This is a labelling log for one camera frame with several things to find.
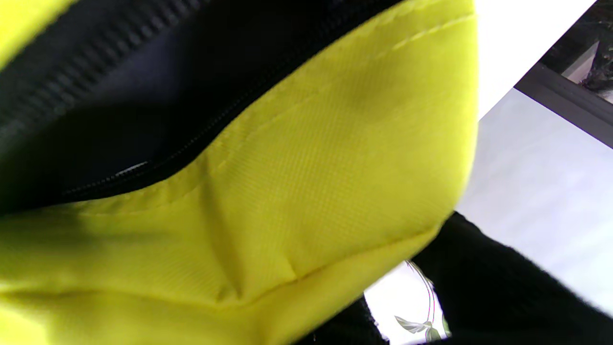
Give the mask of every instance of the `nylon fabric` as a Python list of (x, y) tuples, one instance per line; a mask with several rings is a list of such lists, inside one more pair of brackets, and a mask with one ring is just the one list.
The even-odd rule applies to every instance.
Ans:
[(0, 1), (0, 70), (75, 1)]
[(405, 0), (171, 178), (0, 219), (0, 325), (19, 325), (0, 343), (298, 340), (452, 212), (473, 160), (476, 80), (472, 0)]

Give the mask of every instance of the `zipper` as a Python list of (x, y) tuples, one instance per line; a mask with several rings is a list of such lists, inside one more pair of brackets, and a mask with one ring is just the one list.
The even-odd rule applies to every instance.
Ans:
[[(286, 50), (274, 68), (265, 71), (244, 93), (216, 114), (205, 128), (186, 141), (183, 147), (164, 158), (142, 162), (112, 176), (65, 190), (53, 203), (105, 198), (144, 188), (170, 177), (195, 159), (242, 110), (271, 89), (280, 80), (342, 35), (399, 2), (399, 0), (345, 0), (351, 6), (331, 11), (314, 25), (304, 39)], [(16, 114), (34, 110), (37, 117), (65, 114), (82, 100), (97, 81), (130, 53), (151, 41), (164, 30), (176, 26), (210, 0), (144, 0), (126, 9), (122, 19), (112, 23), (78, 54), (62, 64), (52, 77), (34, 92), (22, 98), (11, 110)]]

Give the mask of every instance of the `black lining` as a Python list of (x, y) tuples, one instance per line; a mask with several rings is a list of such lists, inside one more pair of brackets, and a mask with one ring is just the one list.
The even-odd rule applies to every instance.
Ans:
[[(19, 79), (19, 73), (11, 71), (35, 59), (28, 57), (30, 54), (40, 55), (41, 50), (48, 49), (47, 35), (56, 35), (61, 40), (67, 28), (71, 28), (69, 24), (62, 26), (64, 19), (79, 17), (75, 13), (90, 13), (87, 3), (92, 1), (98, 0), (82, 0), (84, 7), (71, 8), (58, 20), (58, 26), (54, 25), (24, 50), (9, 66), (9, 72), (0, 74), (0, 85), (10, 85), (11, 78)], [(0, 186), (2, 192), (12, 191), (10, 195), (0, 195), (0, 203), (28, 195), (17, 207), (23, 209), (103, 198), (170, 177), (193, 161), (242, 110), (307, 59), (397, 2), (266, 0), (254, 4), (247, 0), (213, 0), (191, 19), (186, 17), (177, 28), (164, 32), (137, 53), (127, 55), (108, 76), (103, 77), (105, 71), (95, 71), (101, 73), (97, 78), (100, 82), (86, 87), (89, 96), (77, 102), (67, 115), (55, 114), (60, 121), (55, 120), (53, 126), (45, 127), (44, 135), (37, 132), (35, 140), (30, 141), (40, 141), (49, 128), (62, 133), (62, 138), (74, 137), (72, 140), (57, 139), (56, 134), (55, 139), (50, 136), (47, 140), (56, 146), (53, 150), (47, 148), (49, 144), (36, 144), (35, 149), (26, 145), (25, 149), (15, 151), (17, 155), (9, 156), (9, 163), (26, 160), (28, 164), (5, 164), (7, 160), (1, 161), (0, 157), (0, 174), (6, 166), (25, 166), (9, 172), (12, 170), (15, 180), (18, 177), (24, 180), (24, 174), (30, 175), (25, 179), (28, 184), (25, 189)], [(242, 17), (231, 22), (234, 17), (223, 18), (228, 13)], [(176, 56), (164, 57), (169, 52)], [(66, 54), (58, 56), (57, 60), (61, 61)], [(139, 66), (147, 68), (139, 71)], [(179, 68), (162, 71), (168, 66)], [(135, 85), (135, 80), (147, 74), (155, 74), (158, 80)], [(135, 114), (148, 116), (139, 119)], [(95, 121), (102, 121), (102, 125), (94, 126)], [(113, 121), (115, 129), (98, 133), (99, 128)], [(95, 128), (88, 128), (87, 122)], [(98, 146), (96, 153), (88, 151), (91, 145)], [(60, 158), (49, 158), (49, 152), (61, 153)]]

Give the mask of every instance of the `green leaf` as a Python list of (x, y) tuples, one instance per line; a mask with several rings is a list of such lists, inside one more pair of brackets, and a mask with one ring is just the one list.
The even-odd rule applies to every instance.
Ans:
[(449, 324), (447, 323), (447, 320), (445, 320), (445, 316), (443, 316), (443, 328), (445, 329), (445, 335), (447, 335), (447, 337), (450, 337), (451, 331), (449, 330)]
[(404, 328), (405, 330), (408, 330), (409, 332), (413, 334), (419, 333), (426, 329), (426, 326), (424, 324), (420, 324), (418, 322), (409, 322), (399, 316), (394, 316), (394, 317), (396, 318), (396, 321), (398, 321), (398, 324), (402, 326), (402, 328)]
[(425, 340), (428, 343), (431, 343), (432, 341), (437, 341), (440, 339), (441, 339), (441, 336), (438, 334), (438, 331), (435, 328), (428, 328), (428, 330), (425, 331)]

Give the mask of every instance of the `black fabric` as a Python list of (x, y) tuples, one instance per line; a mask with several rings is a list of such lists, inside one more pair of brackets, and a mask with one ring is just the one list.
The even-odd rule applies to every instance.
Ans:
[[(6, 134), (0, 136), (0, 214), (117, 195), (170, 177), (274, 84), (398, 2), (201, 0), (195, 15), (101, 71), (69, 112), (49, 109), (37, 122), (40, 130), (6, 110), (36, 80), (54, 77), (49, 69), (89, 47), (88, 39), (105, 32), (125, 7), (182, 1), (80, 0), (0, 71), (0, 87), (10, 91), (0, 95), (0, 133)], [(22, 136), (19, 129), (28, 138), (7, 148)], [(156, 171), (108, 183), (135, 166)], [(70, 195), (100, 182), (110, 187)]]
[(364, 296), (336, 315), (296, 345), (346, 344), (387, 345), (370, 315)]
[[(433, 282), (452, 333), (432, 344), (613, 344), (613, 319), (458, 213), (413, 262)], [(381, 344), (371, 338), (373, 322), (347, 325), (347, 312), (364, 320), (368, 307), (360, 301), (330, 320), (314, 334), (334, 324), (342, 331), (315, 344)], [(355, 333), (344, 338), (349, 329)], [(355, 343), (360, 335), (371, 342)]]

